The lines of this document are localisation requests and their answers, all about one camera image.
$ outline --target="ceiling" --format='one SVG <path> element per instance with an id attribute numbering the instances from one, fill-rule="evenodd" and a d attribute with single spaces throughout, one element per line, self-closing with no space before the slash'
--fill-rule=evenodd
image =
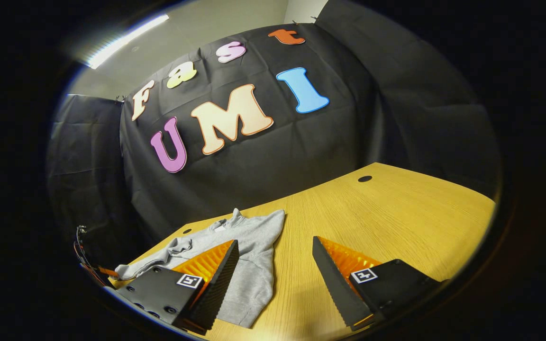
<path id="1" fill-rule="evenodd" d="M 288 0 L 192 0 L 173 6 L 164 11 L 169 20 L 130 41 L 97 69 L 86 67 L 68 92 L 107 99 L 127 95 L 154 72 L 202 45 L 284 23 L 287 7 Z"/>

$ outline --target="gray sweatshirt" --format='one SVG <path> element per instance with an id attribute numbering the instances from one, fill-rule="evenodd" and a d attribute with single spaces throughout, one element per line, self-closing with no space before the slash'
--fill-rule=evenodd
<path id="1" fill-rule="evenodd" d="M 207 229 L 174 238 L 162 250 L 132 265 L 119 265 L 115 271 L 124 280 L 139 276 L 155 264 L 172 269 L 223 242 L 237 239 L 240 257 L 217 319 L 251 328 L 273 296 L 273 242 L 282 231 L 284 218 L 284 210 L 245 218 L 234 209 L 229 220 L 219 220 Z"/>

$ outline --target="orange soft gripper pad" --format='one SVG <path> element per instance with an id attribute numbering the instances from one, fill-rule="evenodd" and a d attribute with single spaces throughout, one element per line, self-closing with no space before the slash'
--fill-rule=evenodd
<path id="1" fill-rule="evenodd" d="M 351 289 L 353 289 L 353 291 L 355 291 L 355 293 L 359 296 L 359 293 L 349 280 L 351 272 L 372 268 L 373 266 L 381 265 L 382 262 L 372 259 L 355 250 L 351 250 L 336 242 L 332 242 L 321 237 L 317 238 L 330 255 L 330 258 L 334 261 L 334 264 L 336 264 L 338 271 L 340 271 L 342 276 L 345 277 L 345 280 L 347 283 L 349 283 Z"/>
<path id="2" fill-rule="evenodd" d="M 203 277 L 203 287 L 195 297 L 195 300 L 193 300 L 193 304 L 197 302 L 201 294 L 203 294 L 204 290 L 206 290 L 206 287 L 208 287 L 208 283 L 212 279 L 212 276 L 214 276 L 216 270 L 218 270 L 218 266 L 223 261 L 223 258 L 225 257 L 231 244 L 233 244 L 233 240 L 224 242 L 219 246 L 214 246 L 214 248 L 196 255 L 195 257 L 176 266 L 176 268 L 173 268 L 174 271 L 182 272 L 183 274 Z"/>

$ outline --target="ceiling light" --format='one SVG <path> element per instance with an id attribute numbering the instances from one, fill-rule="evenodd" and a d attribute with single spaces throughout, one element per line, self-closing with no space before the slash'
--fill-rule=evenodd
<path id="1" fill-rule="evenodd" d="M 161 17 L 154 18 L 152 21 L 147 22 L 145 25 L 140 26 L 139 28 L 121 37 L 120 39 L 113 41 L 113 43 L 110 43 L 109 45 L 98 51 L 96 54 L 94 54 L 94 56 L 89 59 L 88 66 L 96 69 L 100 66 L 100 64 L 104 63 L 105 60 L 111 57 L 120 48 L 130 43 L 132 39 L 143 34 L 144 32 L 147 32 L 148 30 L 154 28 L 155 26 L 161 24 L 169 18 L 170 17 L 168 17 L 168 15 L 162 15 Z"/>

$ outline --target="wooden tabletop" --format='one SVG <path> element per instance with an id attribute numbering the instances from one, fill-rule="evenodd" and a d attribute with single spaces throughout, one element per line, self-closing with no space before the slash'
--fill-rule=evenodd
<path id="1" fill-rule="evenodd" d="M 370 175 L 371 180 L 357 179 Z M 494 202 L 454 183 L 409 170 L 371 164 L 285 198 L 249 209 L 244 216 L 284 209 L 275 243 L 273 298 L 251 329 L 215 320 L 208 340 L 330 340 L 351 334 L 313 260 L 321 236 L 378 261 L 402 259 L 436 280 L 456 274 L 476 250 Z M 231 213 L 187 224 L 138 257 L 171 239 L 202 230 Z M 111 280 L 115 287 L 126 282 Z"/>

